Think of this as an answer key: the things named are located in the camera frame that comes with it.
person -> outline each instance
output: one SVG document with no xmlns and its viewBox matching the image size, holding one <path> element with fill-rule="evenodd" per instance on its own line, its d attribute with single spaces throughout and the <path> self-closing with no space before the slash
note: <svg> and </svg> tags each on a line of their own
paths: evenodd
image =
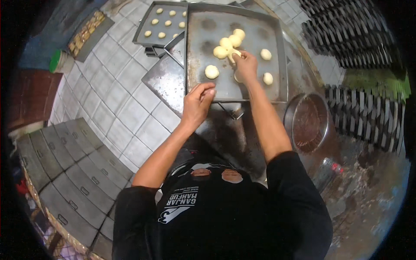
<svg viewBox="0 0 416 260">
<path fill-rule="evenodd" d="M 257 81 L 255 56 L 242 51 L 233 58 L 250 96 L 268 188 L 215 155 L 168 173 L 215 96 L 215 84 L 198 84 L 184 98 L 180 124 L 117 197 L 114 260 L 325 257 L 332 223 L 324 201 Z"/>
</svg>

metal bowl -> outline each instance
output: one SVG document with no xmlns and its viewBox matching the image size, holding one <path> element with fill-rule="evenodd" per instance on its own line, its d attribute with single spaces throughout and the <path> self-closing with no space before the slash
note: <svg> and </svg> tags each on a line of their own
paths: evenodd
<svg viewBox="0 0 416 260">
<path fill-rule="evenodd" d="M 329 108 L 317 93 L 300 94 L 287 106 L 283 124 L 293 146 L 308 154 L 323 143 L 329 128 Z"/>
</svg>

green lid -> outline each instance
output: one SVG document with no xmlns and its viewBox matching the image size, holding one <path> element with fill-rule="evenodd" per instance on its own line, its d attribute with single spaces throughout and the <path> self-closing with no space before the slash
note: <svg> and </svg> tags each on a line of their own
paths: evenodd
<svg viewBox="0 0 416 260">
<path fill-rule="evenodd" d="M 49 71 L 55 73 L 56 67 L 58 66 L 59 59 L 61 58 L 61 50 L 56 50 L 49 63 Z"/>
</svg>

white tile floor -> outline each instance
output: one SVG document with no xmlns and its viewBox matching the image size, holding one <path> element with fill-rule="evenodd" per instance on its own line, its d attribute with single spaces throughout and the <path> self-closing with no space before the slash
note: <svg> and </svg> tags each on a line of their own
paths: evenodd
<svg viewBox="0 0 416 260">
<path fill-rule="evenodd" d="M 263 0 L 298 36 L 308 19 L 297 0 Z M 139 20 L 153 0 L 133 0 L 116 15 L 115 24 L 100 39 L 84 63 L 75 62 L 62 77 L 50 121 L 84 117 L 97 136 L 136 172 L 179 124 L 175 115 L 141 82 L 157 62 L 131 41 Z M 231 0 L 207 0 L 228 4 Z M 314 55 L 306 46 L 326 83 L 342 81 L 345 70 L 332 57 Z"/>
</svg>

dough ball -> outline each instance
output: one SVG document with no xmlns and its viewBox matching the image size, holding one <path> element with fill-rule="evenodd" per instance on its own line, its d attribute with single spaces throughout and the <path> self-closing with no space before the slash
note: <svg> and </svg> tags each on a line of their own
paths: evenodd
<svg viewBox="0 0 416 260">
<path fill-rule="evenodd" d="M 264 60 L 270 60 L 272 58 L 272 54 L 270 53 L 270 51 L 268 49 L 263 49 L 260 52 L 260 56 L 264 59 Z"/>
<path fill-rule="evenodd" d="M 271 85 L 273 83 L 273 76 L 269 72 L 266 72 L 263 75 L 263 81 L 266 85 Z"/>
<path fill-rule="evenodd" d="M 228 55 L 228 51 L 226 48 L 222 47 L 222 46 L 217 46 L 214 48 L 214 56 L 219 58 L 219 59 L 225 59 L 225 57 L 227 57 Z"/>
<path fill-rule="evenodd" d="M 231 42 L 231 44 L 233 45 L 234 48 L 241 45 L 241 38 L 239 36 L 230 35 L 228 38 L 230 39 L 230 42 Z"/>
<path fill-rule="evenodd" d="M 233 48 L 233 44 L 231 43 L 230 39 L 228 39 L 228 38 L 222 38 L 220 40 L 220 46 L 224 47 L 226 50 L 229 50 L 229 49 Z"/>
<path fill-rule="evenodd" d="M 244 38 L 245 38 L 245 32 L 243 30 L 241 30 L 241 29 L 235 29 L 233 31 L 233 34 L 234 35 L 237 35 L 238 37 L 240 37 L 241 40 L 244 40 Z"/>
<path fill-rule="evenodd" d="M 240 77 L 240 74 L 238 73 L 238 70 L 236 70 L 235 73 L 234 73 L 234 79 L 238 83 L 242 83 L 243 82 L 242 79 L 241 79 L 241 77 Z"/>
<path fill-rule="evenodd" d="M 233 59 L 233 53 L 237 53 L 240 57 L 241 57 L 241 52 L 235 50 L 235 49 L 230 49 L 228 50 L 228 58 L 230 59 L 230 61 L 235 64 L 235 60 Z"/>
<path fill-rule="evenodd" d="M 214 78 L 218 77 L 219 74 L 220 74 L 220 72 L 218 71 L 217 67 L 215 67 L 213 65 L 208 65 L 205 68 L 205 76 L 207 76 L 207 78 L 209 78 L 209 79 L 214 79 Z"/>
</svg>

